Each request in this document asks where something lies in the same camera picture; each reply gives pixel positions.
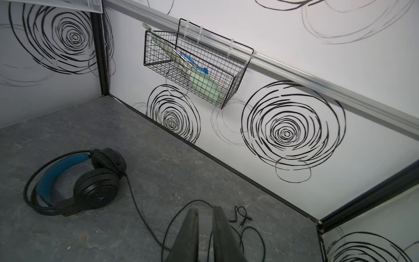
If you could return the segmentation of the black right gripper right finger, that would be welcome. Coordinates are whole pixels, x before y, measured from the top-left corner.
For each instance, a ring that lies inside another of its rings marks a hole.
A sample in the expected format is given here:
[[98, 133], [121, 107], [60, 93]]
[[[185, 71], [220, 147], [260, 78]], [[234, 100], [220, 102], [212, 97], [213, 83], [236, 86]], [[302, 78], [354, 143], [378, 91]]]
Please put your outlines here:
[[213, 251], [215, 262], [246, 262], [234, 231], [220, 206], [213, 207]]

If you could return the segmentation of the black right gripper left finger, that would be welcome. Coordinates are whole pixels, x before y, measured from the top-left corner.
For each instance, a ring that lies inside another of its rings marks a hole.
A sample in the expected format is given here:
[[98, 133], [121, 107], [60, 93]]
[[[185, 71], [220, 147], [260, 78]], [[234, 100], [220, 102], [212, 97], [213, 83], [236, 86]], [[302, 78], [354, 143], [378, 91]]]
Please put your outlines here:
[[199, 212], [189, 209], [166, 262], [197, 262], [199, 250]]

